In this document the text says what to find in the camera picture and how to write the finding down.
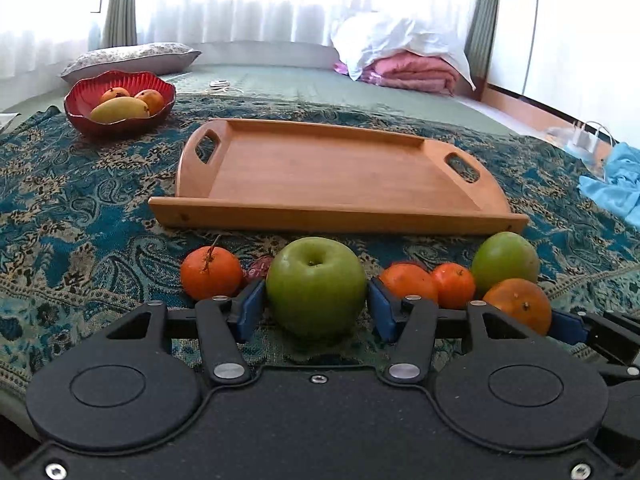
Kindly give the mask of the orange fruit in bowl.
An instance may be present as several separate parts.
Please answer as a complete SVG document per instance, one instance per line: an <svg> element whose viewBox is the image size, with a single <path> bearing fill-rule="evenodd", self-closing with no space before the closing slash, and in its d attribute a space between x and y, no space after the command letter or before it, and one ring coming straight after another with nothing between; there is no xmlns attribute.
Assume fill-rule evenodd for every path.
<svg viewBox="0 0 640 480"><path fill-rule="evenodd" d="M122 98L123 96L130 96L130 93L127 89L122 87L112 87L102 94L99 103L102 104L112 99Z"/></svg>
<svg viewBox="0 0 640 480"><path fill-rule="evenodd" d="M142 102L145 102L150 116L154 116L165 106L165 99L163 95L155 89L141 90L134 97Z"/></svg>

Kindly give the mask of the green drape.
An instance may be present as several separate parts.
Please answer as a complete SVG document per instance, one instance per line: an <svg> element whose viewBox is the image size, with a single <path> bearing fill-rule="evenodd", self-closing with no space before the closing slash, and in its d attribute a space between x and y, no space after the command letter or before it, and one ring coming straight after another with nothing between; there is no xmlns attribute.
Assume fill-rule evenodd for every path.
<svg viewBox="0 0 640 480"><path fill-rule="evenodd" d="M499 0L476 0L464 52L474 80L487 78L494 44Z"/></svg>
<svg viewBox="0 0 640 480"><path fill-rule="evenodd" d="M107 0L102 47L130 47L136 43L136 0Z"/></svg>

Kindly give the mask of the orange tangerine with stem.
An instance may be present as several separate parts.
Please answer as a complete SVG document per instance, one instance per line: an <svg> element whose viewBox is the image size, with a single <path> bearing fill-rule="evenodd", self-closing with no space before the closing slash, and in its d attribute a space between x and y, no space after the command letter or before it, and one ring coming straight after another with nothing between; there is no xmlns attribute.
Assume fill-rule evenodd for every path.
<svg viewBox="0 0 640 480"><path fill-rule="evenodd" d="M180 266L183 291L193 300L215 296L231 297L243 281L243 270L235 254L213 243L190 252Z"/></svg>

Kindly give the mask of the large dark orange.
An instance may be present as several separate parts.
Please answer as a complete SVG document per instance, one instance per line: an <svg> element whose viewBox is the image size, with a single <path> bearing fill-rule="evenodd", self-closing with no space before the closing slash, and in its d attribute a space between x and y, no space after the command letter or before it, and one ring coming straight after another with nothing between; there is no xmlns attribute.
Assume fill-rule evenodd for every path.
<svg viewBox="0 0 640 480"><path fill-rule="evenodd" d="M548 297L537 284L524 278L509 278L492 286L483 300L538 335L548 334L552 321L552 307Z"/></svg>

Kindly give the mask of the light blue cloth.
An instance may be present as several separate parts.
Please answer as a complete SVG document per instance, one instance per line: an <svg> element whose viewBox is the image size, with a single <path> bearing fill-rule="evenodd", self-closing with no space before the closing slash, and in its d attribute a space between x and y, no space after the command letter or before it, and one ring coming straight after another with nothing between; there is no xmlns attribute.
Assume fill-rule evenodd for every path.
<svg viewBox="0 0 640 480"><path fill-rule="evenodd" d="M640 151L625 142L616 144L606 160L604 180L580 177L578 190L600 208L639 229Z"/></svg>

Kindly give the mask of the yellow mango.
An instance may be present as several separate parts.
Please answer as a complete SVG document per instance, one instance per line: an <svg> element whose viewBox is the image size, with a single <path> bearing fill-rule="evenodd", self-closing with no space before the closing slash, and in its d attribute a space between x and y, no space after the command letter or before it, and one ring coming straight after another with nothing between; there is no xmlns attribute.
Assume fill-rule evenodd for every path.
<svg viewBox="0 0 640 480"><path fill-rule="evenodd" d="M109 100L96 106L89 118L99 124L114 124L121 120L150 117L145 102L131 96Z"/></svg>

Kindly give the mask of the small orange tangerine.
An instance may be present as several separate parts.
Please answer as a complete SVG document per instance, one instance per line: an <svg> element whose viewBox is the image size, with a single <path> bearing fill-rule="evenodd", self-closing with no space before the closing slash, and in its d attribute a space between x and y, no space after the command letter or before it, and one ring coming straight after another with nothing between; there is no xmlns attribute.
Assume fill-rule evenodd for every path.
<svg viewBox="0 0 640 480"><path fill-rule="evenodd" d="M474 276L454 262L442 263L431 272L438 291L438 305L444 309L463 309L475 296Z"/></svg>

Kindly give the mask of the red fruit bowl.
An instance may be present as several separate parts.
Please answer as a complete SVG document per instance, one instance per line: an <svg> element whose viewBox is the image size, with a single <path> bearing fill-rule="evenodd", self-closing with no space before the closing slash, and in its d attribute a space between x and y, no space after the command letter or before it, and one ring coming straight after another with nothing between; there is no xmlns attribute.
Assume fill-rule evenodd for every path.
<svg viewBox="0 0 640 480"><path fill-rule="evenodd" d="M64 99L72 126L85 138L111 141L148 133L175 104L173 84L150 72L109 70L78 80Z"/></svg>

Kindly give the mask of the orange fruit in bowl right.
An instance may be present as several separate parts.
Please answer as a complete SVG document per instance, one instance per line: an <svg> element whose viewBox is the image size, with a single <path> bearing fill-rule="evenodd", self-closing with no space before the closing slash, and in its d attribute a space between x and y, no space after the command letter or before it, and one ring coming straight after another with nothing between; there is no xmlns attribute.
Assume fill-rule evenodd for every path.
<svg viewBox="0 0 640 480"><path fill-rule="evenodd" d="M154 116L165 106L165 99L163 95L155 89L141 90L134 97L142 102L145 102L150 116Z"/></svg>

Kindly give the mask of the dark red date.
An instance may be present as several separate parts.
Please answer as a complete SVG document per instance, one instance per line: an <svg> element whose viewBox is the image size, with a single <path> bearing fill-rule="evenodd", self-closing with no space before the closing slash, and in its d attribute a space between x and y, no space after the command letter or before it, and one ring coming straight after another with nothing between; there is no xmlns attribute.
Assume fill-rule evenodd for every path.
<svg viewBox="0 0 640 480"><path fill-rule="evenodd" d="M253 261L250 266L244 271L244 278L247 283L256 280L263 280L267 277L271 263L273 262L273 256L263 255Z"/></svg>

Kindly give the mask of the blue paisley cloth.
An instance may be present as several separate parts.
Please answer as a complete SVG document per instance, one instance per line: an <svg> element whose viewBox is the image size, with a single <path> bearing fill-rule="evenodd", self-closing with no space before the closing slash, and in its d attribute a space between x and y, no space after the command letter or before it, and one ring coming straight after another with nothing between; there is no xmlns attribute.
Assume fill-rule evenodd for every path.
<svg viewBox="0 0 640 480"><path fill-rule="evenodd" d="M110 145L82 140L50 107L1 138L1 391L22 398L37 370L149 299L186 308L179 268L218 242L243 266L288 236L175 231L149 208L175 187L186 139L213 118L320 122L457 145L529 218L541 285L560 310L639 310L639 234L583 198L582 166L527 136L402 117L389 110L257 98L183 96L163 127Z"/></svg>

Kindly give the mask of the green quilted mat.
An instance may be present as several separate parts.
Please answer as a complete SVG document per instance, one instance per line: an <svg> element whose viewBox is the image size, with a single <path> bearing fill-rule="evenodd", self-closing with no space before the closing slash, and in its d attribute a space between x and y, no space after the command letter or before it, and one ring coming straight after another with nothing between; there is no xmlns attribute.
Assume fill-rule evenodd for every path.
<svg viewBox="0 0 640 480"><path fill-rule="evenodd" d="M162 78L173 84L180 94L357 107L495 134L524 134L528 130L526 125L500 110L463 96L450 98L370 86L333 70L193 64L184 73Z"/></svg>

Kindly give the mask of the white pillow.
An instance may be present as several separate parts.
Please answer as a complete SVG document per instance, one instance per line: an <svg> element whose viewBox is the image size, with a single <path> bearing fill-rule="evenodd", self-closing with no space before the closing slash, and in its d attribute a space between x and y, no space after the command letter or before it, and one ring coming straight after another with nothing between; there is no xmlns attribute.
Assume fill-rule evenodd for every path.
<svg viewBox="0 0 640 480"><path fill-rule="evenodd" d="M338 55L334 70L354 81L372 62L402 51L466 58L456 25L439 18L354 11L334 23L331 41Z"/></svg>

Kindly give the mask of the pink folded blanket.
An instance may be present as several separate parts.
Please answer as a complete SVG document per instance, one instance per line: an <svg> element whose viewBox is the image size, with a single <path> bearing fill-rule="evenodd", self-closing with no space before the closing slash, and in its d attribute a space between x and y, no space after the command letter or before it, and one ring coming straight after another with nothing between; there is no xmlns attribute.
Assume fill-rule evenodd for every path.
<svg viewBox="0 0 640 480"><path fill-rule="evenodd" d="M356 81L379 87L452 96L461 78L470 79L464 56L441 53L418 55L402 51L366 66Z"/></svg>

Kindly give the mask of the large green apple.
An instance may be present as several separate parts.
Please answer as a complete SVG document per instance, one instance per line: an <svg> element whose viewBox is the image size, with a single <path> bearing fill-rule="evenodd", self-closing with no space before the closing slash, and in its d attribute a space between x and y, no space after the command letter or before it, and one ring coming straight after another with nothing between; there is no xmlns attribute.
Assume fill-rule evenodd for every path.
<svg viewBox="0 0 640 480"><path fill-rule="evenodd" d="M299 337L333 337L352 329L366 302L368 280L344 244L303 237L273 259L266 278L271 313Z"/></svg>

